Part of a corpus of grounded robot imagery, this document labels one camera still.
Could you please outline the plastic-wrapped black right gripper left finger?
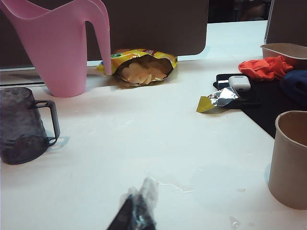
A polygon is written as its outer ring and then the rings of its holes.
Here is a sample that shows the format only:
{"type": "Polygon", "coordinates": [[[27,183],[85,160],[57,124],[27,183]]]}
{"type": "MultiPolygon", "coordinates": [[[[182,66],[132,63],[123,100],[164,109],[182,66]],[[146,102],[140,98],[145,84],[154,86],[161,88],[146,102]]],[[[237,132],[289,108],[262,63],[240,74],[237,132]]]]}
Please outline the plastic-wrapped black right gripper left finger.
{"type": "Polygon", "coordinates": [[[133,196],[128,195],[107,230],[132,230],[133,196]]]}

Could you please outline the plastic-wrapped black right gripper right finger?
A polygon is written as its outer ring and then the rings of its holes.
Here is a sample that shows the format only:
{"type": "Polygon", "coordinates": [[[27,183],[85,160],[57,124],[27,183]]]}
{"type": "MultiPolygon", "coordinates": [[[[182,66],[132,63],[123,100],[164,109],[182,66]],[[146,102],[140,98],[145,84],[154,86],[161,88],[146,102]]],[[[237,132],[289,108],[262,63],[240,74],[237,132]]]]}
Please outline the plastic-wrapped black right gripper right finger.
{"type": "Polygon", "coordinates": [[[155,227],[154,209],[158,200],[158,185],[147,177],[135,198],[135,229],[144,230],[155,227]]]}

